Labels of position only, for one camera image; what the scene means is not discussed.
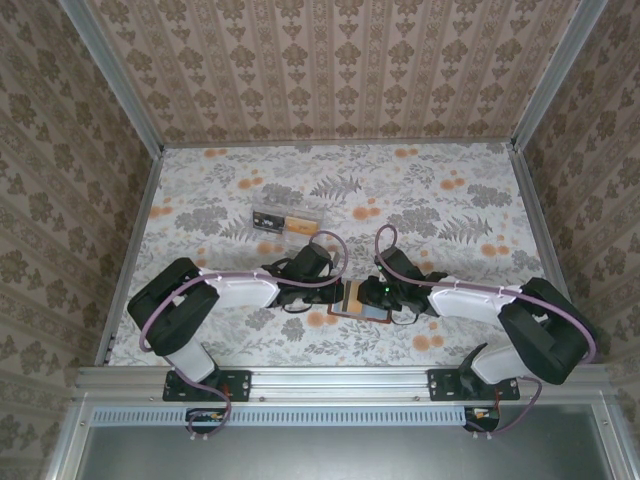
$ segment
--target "gray leaf pattern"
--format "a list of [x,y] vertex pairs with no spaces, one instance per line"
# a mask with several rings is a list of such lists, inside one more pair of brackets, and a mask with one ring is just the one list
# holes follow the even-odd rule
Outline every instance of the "gray leaf pattern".
[[[373,240],[387,222],[396,225],[398,246],[424,273],[445,271],[494,285],[542,274],[526,212],[513,200],[518,185],[503,145],[167,149],[164,156],[129,295],[178,257],[210,269],[251,270],[295,255],[299,247],[253,230],[249,219],[258,193],[324,207],[322,228],[338,233],[349,248],[348,278],[375,272]],[[495,173],[476,179],[478,165]],[[318,241],[339,250],[324,235]],[[388,241],[383,235],[383,248]],[[26,282],[33,274],[17,257],[5,261],[12,281]],[[394,319],[406,323],[413,316],[402,312]],[[163,363],[139,350],[138,335],[125,314],[111,364]],[[249,306],[216,310],[199,331],[207,351],[227,366],[451,364],[501,335],[456,318],[422,316],[408,326],[361,323],[329,315],[326,306],[295,315]],[[43,363],[40,370],[48,368]]]

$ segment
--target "metal vent grille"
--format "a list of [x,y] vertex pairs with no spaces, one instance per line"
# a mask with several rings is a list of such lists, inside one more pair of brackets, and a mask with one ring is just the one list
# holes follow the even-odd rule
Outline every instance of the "metal vent grille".
[[[187,408],[99,407],[91,426],[184,426]],[[235,407],[234,426],[464,425],[463,407]],[[195,426],[205,423],[194,422]]]

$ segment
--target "floral tablecloth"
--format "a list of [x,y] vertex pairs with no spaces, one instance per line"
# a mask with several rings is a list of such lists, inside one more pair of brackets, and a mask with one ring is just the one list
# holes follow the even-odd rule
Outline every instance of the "floral tablecloth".
[[[258,190],[326,206],[324,228],[347,242],[347,276],[375,273],[373,239],[384,223],[423,272],[509,285],[541,276],[518,185],[502,144],[351,145],[169,149],[164,153],[128,297],[181,256],[219,270],[253,269],[288,248],[249,225]],[[337,243],[322,238],[329,249]],[[410,313],[395,315],[406,321]],[[198,338],[225,366],[456,364],[504,335],[459,318],[422,315],[410,326],[244,307],[210,315]],[[162,365],[138,348],[128,314],[110,365]]]

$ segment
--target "patterned wall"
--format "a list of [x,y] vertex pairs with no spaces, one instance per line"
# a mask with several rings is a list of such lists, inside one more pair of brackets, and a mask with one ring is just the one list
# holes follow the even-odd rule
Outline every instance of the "patterned wall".
[[640,438],[640,2],[608,2],[525,156]]
[[579,0],[90,0],[166,143],[508,137]]
[[55,445],[149,168],[61,7],[1,1],[1,478],[37,478]]

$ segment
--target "metal base plate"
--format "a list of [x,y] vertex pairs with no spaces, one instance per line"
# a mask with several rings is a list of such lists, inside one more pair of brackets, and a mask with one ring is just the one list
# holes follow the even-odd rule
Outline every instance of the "metal base plate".
[[[251,371],[221,370],[220,381],[215,388],[228,396],[232,402],[248,402],[251,392]],[[167,372],[162,399],[165,402],[220,401],[213,393],[187,385],[174,371]]]
[[459,400],[520,400],[520,390],[515,379],[507,379],[496,385],[488,385],[486,389],[471,397],[462,388],[460,372],[457,368],[438,368],[427,371],[429,378],[429,395],[432,402],[453,402]]

